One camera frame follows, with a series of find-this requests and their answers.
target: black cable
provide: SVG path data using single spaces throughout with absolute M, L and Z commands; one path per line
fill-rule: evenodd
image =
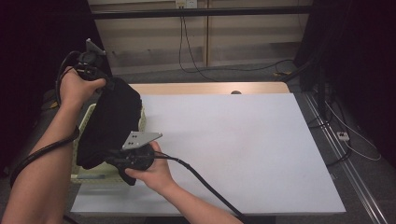
M 52 143 L 46 147 L 42 147 L 40 148 L 38 151 L 32 153 L 31 155 L 29 155 L 28 157 L 26 157 L 23 161 L 21 161 L 17 168 L 15 168 L 15 170 L 12 172 L 11 178 L 9 180 L 9 185 L 12 187 L 14 185 L 15 180 L 17 179 L 18 175 L 21 173 L 21 171 L 28 166 L 30 163 L 32 163 L 32 161 L 37 160 L 38 158 L 42 157 L 43 155 L 45 155 L 48 152 L 51 152 L 52 150 L 58 148 L 58 147 L 62 147 L 68 143 L 73 142 L 74 140 L 76 140 L 79 137 L 79 129 L 78 127 L 76 127 L 76 129 L 73 131 L 72 135 L 70 135 L 69 137 Z
M 308 124 L 314 122 L 315 120 L 318 120 L 318 118 L 319 118 L 319 116 L 316 116 L 314 119 L 311 119 L 310 121 L 308 121 L 308 122 L 306 123 L 306 125 L 308 125 Z
M 184 27 L 185 27 L 185 36 L 186 36 L 187 43 L 188 43 L 188 47 L 189 47 L 189 51 L 190 51 L 190 56 L 191 56 L 191 58 L 192 58 L 192 62 L 193 62 L 193 64 L 194 64 L 194 67 L 195 67 L 196 71 L 188 71 L 188 70 L 186 70 L 186 69 L 181 65 L 181 45 L 182 45 L 182 40 L 183 40 L 183 22 L 184 22 Z M 210 78 L 210 77 L 204 76 L 204 75 L 202 74 L 202 72 L 204 72 L 204 71 L 240 71 L 240 72 L 254 72 L 254 71 L 264 70 L 264 69 L 267 69 L 267 68 L 270 68 L 270 67 L 273 67 L 273 66 L 276 67 L 276 66 L 277 66 L 278 64 L 280 64 L 280 63 L 292 62 L 292 61 L 293 61 L 292 59 L 285 59 L 285 60 L 281 60 L 281 61 L 278 61 L 278 62 L 276 62 L 276 63 L 270 64 L 270 65 L 267 65 L 267 66 L 264 66 L 264 67 L 250 68 L 250 69 L 242 69 L 242 68 L 206 68 L 206 69 L 198 69 L 198 67 L 196 66 L 196 63 L 195 63 L 195 61 L 194 61 L 194 59 L 193 59 L 192 53 L 191 53 L 191 45 L 190 45 L 189 37 L 188 37 L 188 35 L 187 35 L 187 25 L 186 25 L 186 21 L 185 21 L 184 17 L 183 17 L 183 18 L 180 18 L 180 23 L 181 23 L 181 27 L 180 27 L 180 30 L 181 30 L 181 37 L 180 37 L 180 46 L 179 46 L 179 49 L 178 49 L 178 63 L 179 63 L 179 66 L 180 66 L 181 70 L 183 70 L 185 73 L 200 73 L 201 76 L 203 76 L 203 77 L 205 77 L 205 78 L 207 78 L 207 79 L 210 79 L 210 80 L 214 80 L 214 79 L 212 79 L 212 78 Z
M 180 17 L 180 22 L 181 22 L 181 26 L 180 26 L 180 48 L 179 48 L 179 50 L 178 50 L 178 62 L 179 62 L 179 64 L 180 64 L 180 68 L 181 68 L 184 72 L 189 73 L 189 72 L 188 72 L 187 70 L 185 70 L 185 69 L 183 68 L 183 66 L 181 65 L 181 56 L 180 56 L 181 44 L 182 44 L 182 42 L 183 42 L 183 23 L 184 23 L 184 33 L 185 33 L 185 35 L 186 35 L 187 44 L 188 44 L 188 46 L 189 46 L 189 52 L 190 52 L 190 56 L 191 56 L 191 59 L 192 59 L 192 63 L 194 64 L 194 67 L 195 67 L 195 69 L 196 69 L 195 72 L 198 72 L 202 77 L 204 77 L 204 78 L 206 78 L 206 79 L 208 79 L 208 80 L 218 82 L 217 80 L 215 80 L 215 79 L 213 79 L 213 78 L 211 78 L 211 77 L 205 76 L 205 75 L 202 74 L 202 72 L 198 69 L 198 67 L 197 67 L 197 65 L 196 65 L 196 63 L 195 63 L 194 57 L 192 56 L 191 46 L 190 46 L 190 40 L 189 40 L 189 36 L 187 35 L 186 20 L 184 19 L 184 17 Z
M 297 7 L 300 6 L 300 0 L 297 0 Z M 298 23 L 300 24 L 300 30 L 301 30 L 301 34 L 304 34 L 304 29 L 303 26 L 301 25 L 301 19 L 300 19 L 300 13 L 297 14 L 297 18 L 298 18 Z
M 341 108 L 341 106 L 338 104 L 338 102 L 337 102 L 335 99 L 334 99 L 334 101 L 336 102 L 336 104 L 337 104 L 337 106 L 338 106 L 338 109 L 341 111 L 341 116 L 342 116 L 343 122 L 346 123 L 347 121 L 346 121 L 346 118 L 345 118 L 343 109 Z M 346 129 L 346 133 L 347 133 L 347 135 L 349 136 L 349 140 L 348 140 L 347 142 L 348 142 L 348 144 L 352 147 L 352 144 L 351 144 L 351 142 L 350 142 L 350 134 L 349 134 L 349 130 L 348 130 L 348 129 Z M 336 160 L 336 161 L 333 161 L 333 162 L 331 162 L 331 163 L 326 164 L 326 167 L 331 167 L 331 166 L 334 166 L 335 164 L 337 164 L 337 163 L 339 163 L 339 162 L 341 162 L 341 161 L 345 161 L 345 160 L 349 159 L 349 157 L 350 157 L 351 155 L 352 155 L 352 149 L 349 147 L 349 148 L 346 150 L 346 153 L 345 153 L 340 159 L 338 159 L 338 160 Z
M 75 51 L 75 50 L 71 51 L 69 54 L 67 54 L 67 56 L 64 58 L 64 61 L 61 63 L 61 66 L 59 67 L 58 75 L 57 75 L 56 81 L 55 81 L 55 96 L 56 96 L 56 102 L 58 103 L 58 106 L 61 105 L 62 78 L 68 71 L 70 71 L 72 69 L 72 68 L 69 68 L 67 71 L 64 71 L 65 66 L 71 57 L 77 56 L 77 55 L 79 56 L 80 54 L 81 54 L 81 52 L 79 52 L 79 51 Z
M 64 215 L 64 220 L 67 221 L 68 223 L 72 223 L 72 224 L 78 224 L 78 222 L 76 222 L 73 218 Z
M 227 207 L 229 207 L 233 212 L 235 212 L 241 219 L 243 223 L 252 223 L 244 214 L 242 214 L 238 209 L 236 209 L 232 204 L 230 204 L 224 197 L 222 197 L 215 189 L 213 189 L 212 186 L 210 186 L 203 177 L 201 177 L 197 171 L 195 171 L 188 163 L 184 162 L 181 159 L 175 158 L 175 157 L 171 157 L 165 153 L 162 152 L 158 152 L 156 151 L 156 153 L 161 154 L 162 156 L 154 156 L 154 159 L 165 159 L 165 160 L 171 160 L 171 161 L 177 161 L 178 163 L 180 163 L 181 165 L 183 165 L 184 167 L 186 167 L 189 171 L 192 172 L 193 175 L 195 175 L 195 177 L 197 177 L 199 179 L 199 181 L 201 181 L 201 183 L 207 188 L 209 189 L 210 192 L 212 192 L 216 197 L 218 197 L 225 205 L 227 205 Z
M 332 117 L 333 117 L 333 115 L 332 115 L 332 113 L 331 113 L 331 114 L 330 114 L 330 118 L 327 119 L 327 120 L 325 120 L 322 124 L 319 124 L 319 125 L 316 125 L 316 126 L 308 126 L 308 128 L 309 128 L 309 129 L 316 129 L 316 128 L 321 128 L 321 127 L 323 127 L 323 126 L 325 126 L 325 125 L 328 125 L 328 124 L 330 124 L 330 123 L 332 122 Z M 312 119 L 311 121 L 307 122 L 306 124 L 308 125 L 309 123 L 311 123 L 312 121 L 314 121 L 314 120 L 316 120 L 316 119 L 318 119 L 318 118 L 319 118 L 319 116 L 317 116 L 316 118 L 314 118 L 314 119 Z

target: black cloth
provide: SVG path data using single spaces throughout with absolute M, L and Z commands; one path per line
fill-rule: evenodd
M 78 142 L 77 165 L 91 169 L 109 150 L 120 150 L 131 131 L 138 131 L 142 101 L 124 80 L 112 77 L 96 103 Z

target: forearm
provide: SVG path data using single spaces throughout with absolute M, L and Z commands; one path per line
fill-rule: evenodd
M 241 223 L 236 217 L 207 203 L 175 184 L 160 194 L 191 223 Z
M 61 106 L 31 153 L 70 136 L 77 125 L 78 112 L 77 106 Z M 62 222 L 72 154 L 72 144 L 68 144 L 38 158 L 21 171 L 10 194 L 4 223 Z

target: electrical cord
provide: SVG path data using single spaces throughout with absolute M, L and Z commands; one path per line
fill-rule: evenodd
M 161 154 L 162 156 L 154 156 L 154 159 L 164 159 L 164 160 L 171 160 L 171 161 L 177 161 L 179 164 L 183 165 L 185 168 L 187 168 L 190 172 L 192 172 L 193 175 L 195 175 L 195 177 L 197 177 L 197 179 L 199 181 L 201 181 L 201 183 L 207 188 L 209 189 L 210 192 L 212 192 L 216 197 L 218 197 L 222 203 L 224 203 L 225 205 L 227 205 L 227 207 L 229 207 L 233 212 L 235 212 L 241 219 L 242 222 L 245 224 L 248 223 L 252 223 L 251 220 L 248 219 L 248 217 L 246 217 L 244 214 L 242 214 L 238 209 L 236 209 L 232 204 L 230 204 L 224 197 L 222 197 L 215 189 L 213 189 L 212 186 L 210 186 L 203 177 L 201 177 L 198 172 L 196 170 L 194 170 L 188 163 L 184 162 L 183 160 L 179 159 L 179 158 L 175 158 L 175 157 L 171 157 L 165 153 L 162 152 L 158 152 L 155 151 L 155 153 Z
M 211 78 L 211 77 L 205 76 L 205 75 L 202 74 L 202 72 L 198 69 L 198 67 L 197 67 L 197 65 L 196 65 L 196 63 L 195 63 L 194 57 L 192 56 L 190 40 L 189 40 L 189 36 L 187 35 L 186 20 L 184 19 L 184 17 L 180 17 L 180 23 L 181 23 L 181 26 L 180 26 L 180 48 L 178 49 L 178 63 L 179 63 L 179 65 L 180 65 L 180 68 L 181 68 L 184 72 L 189 73 L 189 72 L 188 72 L 187 70 L 185 70 L 185 69 L 183 68 L 183 66 L 181 65 L 181 45 L 182 45 L 182 43 L 183 43 L 183 23 L 184 23 L 184 33 L 185 33 L 185 35 L 186 35 L 187 44 L 188 44 L 188 46 L 189 46 L 189 52 L 190 52 L 190 56 L 191 56 L 191 59 L 192 59 L 192 63 L 194 64 L 194 67 L 195 67 L 195 69 L 196 69 L 195 72 L 198 72 L 202 77 L 204 77 L 204 78 L 206 78 L 206 79 L 208 79 L 208 80 L 211 80 L 211 81 L 214 81 L 214 82 L 218 82 L 217 80 L 215 80 L 215 79 L 213 79 L 213 78 Z
M 299 7 L 299 6 L 300 6 L 300 0 L 297 0 L 297 7 Z M 303 35 L 304 34 L 304 29 L 303 29 L 303 26 L 301 25 L 300 13 L 297 14 L 297 18 L 298 18 L 298 23 L 300 25 L 301 34 Z
M 213 78 L 204 76 L 204 75 L 202 74 L 202 72 L 204 72 L 204 71 L 240 71 L 240 72 L 254 72 L 254 71 L 264 70 L 264 69 L 267 69 L 267 68 L 270 68 L 270 67 L 275 67 L 275 68 L 276 68 L 276 71 L 277 71 L 277 66 L 278 66 L 280 63 L 292 62 L 292 61 L 293 61 L 292 59 L 285 59 L 285 60 L 281 60 L 281 61 L 278 61 L 278 62 L 276 62 L 276 63 L 270 64 L 270 65 L 267 65 L 267 66 L 264 66 L 264 67 L 250 68 L 250 69 L 241 69 L 241 68 L 206 68 L 206 69 L 199 69 L 199 68 L 197 67 L 196 63 L 195 63 L 195 60 L 194 60 L 193 56 L 192 56 L 190 40 L 189 40 L 189 36 L 188 36 L 188 34 L 187 34 L 187 24 L 186 24 L 186 21 L 185 21 L 184 17 L 180 17 L 180 24 L 181 24 L 181 26 L 180 26 L 180 46 L 179 46 L 179 49 L 178 49 L 178 63 L 179 63 L 179 66 L 180 66 L 181 70 L 183 70 L 185 73 L 199 73 L 202 77 L 204 77 L 204 78 L 206 78 L 206 79 L 219 82 L 218 80 L 215 80 L 215 79 L 213 79 Z M 183 42 L 183 24 L 184 24 L 184 31 L 185 31 L 185 36 L 186 36 L 186 39 L 187 39 L 187 44 L 188 44 L 188 47 L 189 47 L 190 56 L 191 56 L 191 59 L 192 59 L 192 63 L 193 63 L 193 65 L 194 65 L 194 67 L 195 67 L 195 71 L 188 71 L 188 70 L 186 70 L 186 69 L 182 66 L 182 64 L 181 64 L 181 46 L 182 46 L 182 42 Z
M 69 68 L 67 71 L 64 71 L 65 66 L 67 65 L 67 62 L 71 59 L 73 56 L 79 56 L 81 52 L 79 51 L 71 51 L 67 56 L 64 58 L 64 61 L 61 63 L 61 67 L 59 67 L 58 71 L 58 76 L 56 77 L 55 81 L 55 96 L 56 96 L 56 102 L 58 103 L 58 106 L 61 105 L 61 83 L 62 83 L 62 78 L 64 75 L 70 71 L 72 68 Z
M 71 223 L 71 224 L 78 224 L 78 222 L 76 222 L 73 218 L 71 218 L 67 215 L 64 215 L 64 221 L 67 221 L 68 223 Z
M 332 102 L 336 102 L 336 101 L 335 101 L 335 97 L 334 97 L 334 92 L 333 92 L 333 91 L 332 91 L 332 94 L 331 94 L 331 96 L 330 96 L 330 100 L 331 100 Z M 327 107 L 331 108 L 332 103 L 328 104 L 328 103 L 326 102 L 326 105 L 327 105 Z M 337 103 L 337 105 L 338 105 L 338 107 L 340 108 L 340 111 L 341 111 L 341 114 L 342 114 L 343 119 L 345 119 L 343 110 L 341 109 L 341 107 L 340 107 L 340 105 L 339 105 L 338 103 Z M 317 127 L 323 127 L 323 126 L 325 126 L 325 125 L 330 125 L 330 123 L 331 123 L 331 121 L 332 121 L 333 113 L 331 112 L 330 115 L 331 115 L 331 117 L 330 117 L 329 120 L 327 120 L 326 122 L 324 122 L 324 123 L 322 123 L 322 124 L 320 124 L 320 125 L 318 125 L 318 126 L 311 126 L 311 127 L 309 127 L 309 128 L 310 128 L 310 129 L 314 129 L 314 128 L 317 128 Z M 315 117 L 314 119 L 312 119 L 311 121 L 307 122 L 307 125 L 309 125 L 311 122 L 317 120 L 318 118 L 319 118 L 319 116 L 317 116 L 317 117 Z M 327 168 L 332 167 L 332 166 L 334 166 L 335 164 L 337 164 L 337 163 L 339 163 L 339 162 L 341 162 L 341 161 L 345 161 L 345 160 L 349 159 L 349 157 L 351 156 L 351 154 L 352 154 L 352 150 L 349 148 L 349 149 L 346 151 L 346 153 L 345 153 L 342 157 L 340 157 L 339 159 L 337 159 L 337 160 L 335 160 L 335 161 L 332 161 L 332 162 L 330 162 L 330 163 L 327 163 L 327 164 L 326 164 L 326 167 L 327 167 Z
M 66 137 L 63 140 L 60 140 L 60 141 L 55 142 L 55 143 L 52 143 L 52 144 L 50 144 L 50 145 L 48 145 L 46 147 L 42 147 L 38 151 L 36 151 L 36 152 L 32 153 L 31 155 L 29 155 L 27 158 L 25 158 L 23 161 L 21 161 L 19 163 L 19 165 L 17 166 L 17 168 L 15 168 L 15 170 L 12 172 L 11 178 L 9 180 L 9 185 L 11 187 L 14 185 L 14 182 L 17 179 L 18 175 L 30 163 L 32 163 L 33 161 L 37 160 L 38 158 L 42 157 L 46 153 L 49 153 L 49 152 L 51 152 L 52 150 L 54 150 L 54 149 L 56 149 L 58 147 L 65 146 L 65 145 L 73 142 L 78 137 L 79 137 L 79 129 L 78 129 L 78 127 L 76 127 L 76 129 L 73 131 L 72 135 Z
M 350 136 L 349 131 L 348 131 L 348 130 L 350 130 L 350 131 L 352 131 L 353 133 L 357 134 L 360 138 L 362 138 L 364 141 L 366 141 L 368 144 L 370 144 L 373 148 L 375 148 L 375 149 L 377 150 L 376 146 L 375 146 L 373 143 L 371 143 L 369 140 L 367 140 L 367 139 L 366 139 L 365 137 L 363 137 L 361 134 L 359 134 L 358 132 L 356 132 L 355 130 L 353 130 L 352 128 L 350 128 L 350 127 L 347 125 L 346 121 L 345 121 L 345 120 L 341 120 L 341 119 L 335 114 L 335 112 L 334 112 L 331 108 L 330 108 L 330 110 L 331 110 L 332 113 L 335 115 L 335 117 L 338 119 L 338 121 L 346 127 L 346 131 L 347 131 L 348 136 Z M 358 151 L 356 151 L 356 149 L 354 149 L 354 148 L 352 147 L 352 145 L 350 145 L 350 143 L 348 144 L 347 142 L 346 142 L 346 146 L 347 146 L 347 148 L 348 148 L 349 150 L 352 150 L 352 151 L 356 152 L 358 155 L 363 156 L 364 158 L 369 159 L 369 160 L 371 160 L 371 161 L 379 161 L 379 160 L 381 160 L 381 158 L 382 158 L 382 155 L 381 155 L 380 153 L 378 153 L 379 155 L 378 155 L 378 158 L 376 158 L 376 159 L 374 159 L 374 158 L 369 158 L 369 157 L 367 157 L 367 156 L 365 156 L 365 155 L 362 155 L 361 153 L 359 153 Z

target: hand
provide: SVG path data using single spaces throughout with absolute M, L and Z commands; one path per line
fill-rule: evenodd
M 150 144 L 155 151 L 161 152 L 157 142 L 152 141 Z M 157 191 L 159 194 L 162 194 L 165 189 L 176 184 L 171 176 L 168 162 L 164 159 L 156 159 L 146 171 L 137 171 L 127 168 L 125 169 L 125 174 L 142 180 L 149 188 Z
M 75 69 L 66 67 L 68 72 L 64 75 L 61 83 L 61 100 L 62 105 L 75 105 L 82 107 L 96 89 L 102 88 L 106 85 L 103 78 L 95 81 L 85 81 L 78 76 Z

